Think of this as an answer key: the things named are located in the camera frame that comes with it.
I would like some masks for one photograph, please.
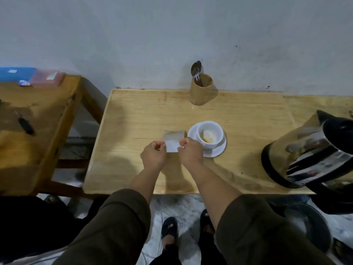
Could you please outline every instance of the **white saucer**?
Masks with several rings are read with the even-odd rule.
[[[196,131],[197,131],[197,126],[199,124],[200,123],[194,124],[189,129],[188,137],[190,137],[190,138],[192,138],[194,140],[197,140]],[[227,139],[226,139],[226,134],[224,134],[222,141],[219,142],[218,145],[215,148],[203,150],[203,156],[204,157],[216,157],[216,156],[220,155],[224,151],[226,146],[227,146]]]

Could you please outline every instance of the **rolled-up sleeve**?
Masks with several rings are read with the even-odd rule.
[[[139,192],[116,191],[54,265],[136,264],[150,222],[148,202]]]
[[[241,195],[229,204],[216,240],[231,264],[333,264],[262,198]]]

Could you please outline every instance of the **wooden table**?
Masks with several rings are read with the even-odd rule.
[[[349,117],[352,97],[286,96],[281,93],[218,92],[203,106],[188,101],[188,91],[129,90],[111,92],[104,111],[83,189],[111,194],[124,188],[143,168],[140,152],[165,132],[189,130],[197,122],[219,123],[227,136],[226,150],[204,163],[244,193],[310,194],[306,187],[284,188],[261,165],[264,146],[300,126],[317,109]],[[177,153],[168,154],[155,194],[198,193]]]
[[[80,102],[98,123],[102,119],[81,76],[66,75],[59,87],[47,89],[0,83],[0,99],[0,194],[87,196],[81,188],[51,181]],[[16,112],[30,122],[34,136],[24,132]]]

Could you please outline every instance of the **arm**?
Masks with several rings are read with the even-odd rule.
[[[333,264],[263,199],[242,195],[207,168],[199,142],[184,138],[180,145],[180,161],[197,184],[227,264]]]
[[[203,146],[196,140],[184,138],[178,148],[180,161],[195,180],[215,229],[227,206],[242,193],[230,186],[203,164]]]
[[[150,228],[149,202],[165,164],[164,142],[152,142],[140,156],[144,169],[128,189],[108,197],[54,265],[136,264]]]

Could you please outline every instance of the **gray wall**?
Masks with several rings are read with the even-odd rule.
[[[0,66],[83,75],[102,105],[115,87],[187,89],[196,60],[221,90],[352,95],[352,11],[353,0],[0,0]]]

